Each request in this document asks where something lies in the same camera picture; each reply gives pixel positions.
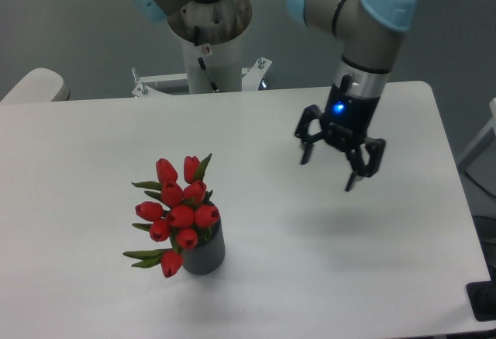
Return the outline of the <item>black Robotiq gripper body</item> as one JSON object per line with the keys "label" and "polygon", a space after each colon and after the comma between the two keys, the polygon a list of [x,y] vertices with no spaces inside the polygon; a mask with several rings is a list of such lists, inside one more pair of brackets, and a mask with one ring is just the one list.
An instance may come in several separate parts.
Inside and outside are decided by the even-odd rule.
{"label": "black Robotiq gripper body", "polygon": [[339,151],[347,152],[365,145],[368,151],[381,145],[380,138],[367,135],[380,98],[354,95],[353,78],[343,75],[339,86],[333,84],[320,117],[324,141]]}

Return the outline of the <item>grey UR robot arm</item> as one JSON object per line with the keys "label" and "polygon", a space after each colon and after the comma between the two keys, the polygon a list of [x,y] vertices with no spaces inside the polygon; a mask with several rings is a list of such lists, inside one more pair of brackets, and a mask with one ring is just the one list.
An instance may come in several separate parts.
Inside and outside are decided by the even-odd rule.
{"label": "grey UR robot arm", "polygon": [[[238,92],[239,39],[252,19],[250,0],[132,0],[151,21],[166,21],[181,40],[191,93]],[[308,106],[295,136],[307,163],[322,140],[351,166],[347,188],[375,175],[386,143],[367,129],[388,81],[417,0],[286,0],[288,14],[331,33],[343,53],[324,109]]]}

